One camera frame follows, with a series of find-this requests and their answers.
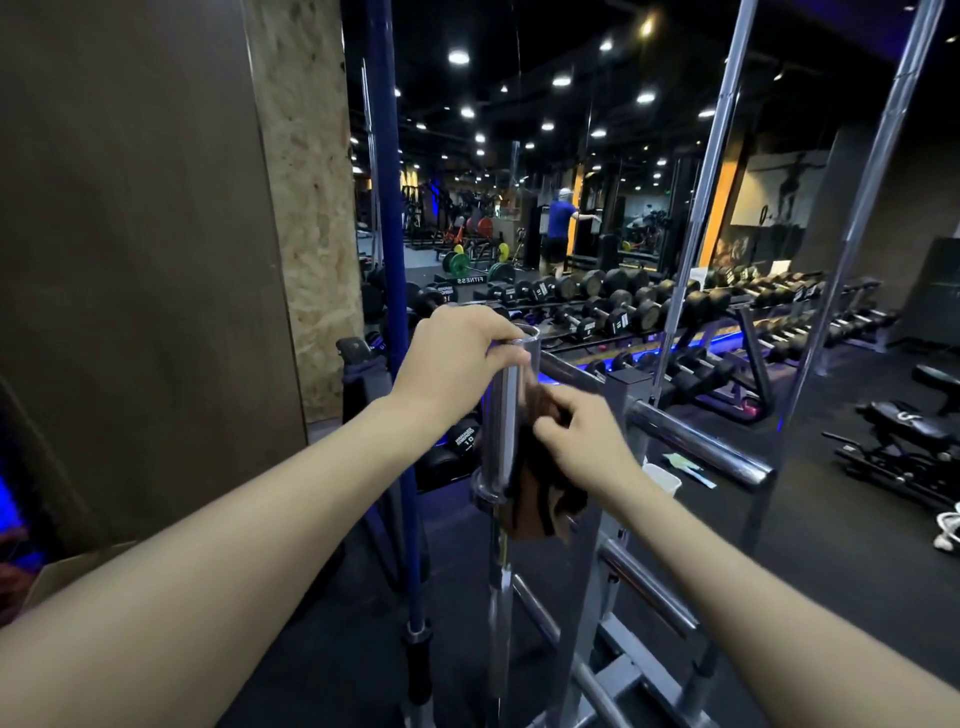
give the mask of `green weight plate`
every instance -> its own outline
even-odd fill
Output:
[[[449,260],[449,267],[446,268],[446,271],[455,279],[461,279],[467,275],[469,269],[470,259],[461,253],[454,253]]]
[[[453,260],[455,255],[459,255],[459,254],[456,251],[450,251],[449,253],[444,255],[444,272],[445,273],[450,272],[450,261]]]

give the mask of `chrome bar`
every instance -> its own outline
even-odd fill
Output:
[[[699,629],[700,622],[680,598],[614,539],[608,539],[600,545],[599,555],[680,637],[686,639]]]
[[[527,336],[506,345],[521,346],[530,352],[529,367],[508,367],[493,375],[483,398],[483,447],[480,478],[475,483],[491,503],[503,500],[516,460],[520,425],[527,417],[527,404],[535,397],[540,366],[540,330],[520,324]]]
[[[592,395],[600,394],[603,388],[603,384],[597,377],[577,369],[550,352],[540,353],[540,371],[561,384],[582,389]]]
[[[894,77],[890,95],[887,96],[887,104],[880,116],[879,126],[876,128],[876,136],[870,150],[870,156],[867,157],[867,164],[863,169],[863,176],[860,178],[856,197],[853,198],[853,206],[844,231],[843,251],[840,254],[840,260],[833,269],[827,283],[827,289],[820,299],[820,315],[817,319],[817,325],[807,338],[804,359],[796,376],[793,377],[790,395],[780,417],[779,430],[781,432],[789,427],[793,421],[804,383],[810,374],[810,370],[820,357],[824,339],[827,338],[830,320],[833,318],[833,309],[843,290],[844,280],[856,260],[856,253],[860,247],[860,241],[863,239],[863,231],[866,229],[870,215],[874,211],[876,195],[879,192],[880,184],[883,182],[897,139],[900,137],[903,117],[910,106],[913,89],[917,85],[917,79],[924,67],[926,52],[937,29],[937,22],[940,20],[943,7],[944,0],[922,0],[917,8],[913,26],[910,28],[910,36],[907,38],[903,55],[900,57],[897,75]]]
[[[597,394],[602,388],[600,380],[595,376],[577,369],[549,352],[540,354],[540,370],[562,384],[587,392]],[[631,400],[627,407],[627,422],[679,450],[681,454],[732,478],[751,492],[761,488],[775,474],[770,466],[757,462],[726,443],[685,425],[646,402]]]
[[[727,54],[727,65],[724,67],[723,81],[720,82],[720,92],[717,95],[717,105],[713,114],[713,123],[710,126],[710,136],[707,148],[704,151],[704,167],[697,181],[694,193],[693,207],[690,210],[690,223],[686,228],[684,250],[680,256],[680,267],[677,269],[673,300],[670,302],[670,311],[663,327],[663,347],[660,351],[660,361],[657,364],[657,373],[654,376],[653,390],[650,401],[656,405],[660,402],[660,390],[663,388],[663,378],[666,376],[667,359],[677,335],[680,325],[680,314],[684,307],[684,291],[686,282],[690,278],[690,269],[693,267],[693,258],[700,250],[707,224],[709,206],[713,200],[714,178],[720,167],[720,157],[727,141],[727,131],[733,117],[733,107],[736,105],[736,90],[740,81],[740,69],[743,59],[747,55],[747,41],[750,39],[750,30],[754,25],[754,14],[758,0],[740,0],[740,9],[736,15],[736,25],[733,26],[733,37],[730,41],[730,52]]]
[[[560,642],[560,625],[550,616],[542,602],[530,591],[520,576],[514,576],[514,591],[520,597],[520,603],[526,608],[527,614],[530,615],[537,629],[550,644],[556,647]],[[612,728],[633,728],[610,694],[600,685],[593,670],[583,660],[579,658],[574,660],[570,674],[601,720]]]
[[[751,493],[760,490],[776,474],[769,465],[747,457],[646,402],[635,400],[627,411],[627,421],[682,455],[731,478]]]

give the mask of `pillar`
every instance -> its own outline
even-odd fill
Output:
[[[336,418],[334,345],[363,331],[340,4],[245,3],[303,414]]]

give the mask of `gym floor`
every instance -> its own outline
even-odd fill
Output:
[[[920,362],[960,374],[947,354],[836,350],[831,375],[812,377],[790,432],[787,466],[760,538],[761,565],[845,619],[960,688],[960,557],[935,550],[933,514],[875,486],[845,477],[823,429],[856,439],[868,427],[853,412],[862,400],[902,399],[932,412],[942,396],[910,380]],[[775,434],[729,424],[696,409],[684,419],[758,457]],[[678,493],[691,511],[732,538],[748,497],[721,486],[708,491],[685,480]],[[426,603],[432,645],[437,720],[482,725],[486,678],[487,539],[489,524],[468,502],[464,484],[421,497],[431,578]],[[652,563],[636,543],[631,551]],[[565,547],[556,540],[519,544],[517,572],[554,617],[567,600]],[[678,641],[629,589],[617,615],[683,680],[693,645]],[[551,650],[521,608],[514,612],[509,723],[526,725],[550,690]],[[405,690],[400,646],[401,600],[390,592],[363,530],[347,537],[347,558],[326,595],[276,639],[220,721],[222,728],[396,726]],[[645,698],[621,700],[635,725],[670,725]],[[708,704],[721,726],[768,725],[727,664]]]

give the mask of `man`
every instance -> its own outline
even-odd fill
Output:
[[[546,237],[540,242],[540,274],[557,275],[563,269],[566,258],[566,232],[570,218],[574,220],[595,220],[596,215],[581,214],[573,205],[573,190],[564,187],[557,199],[550,203]]]

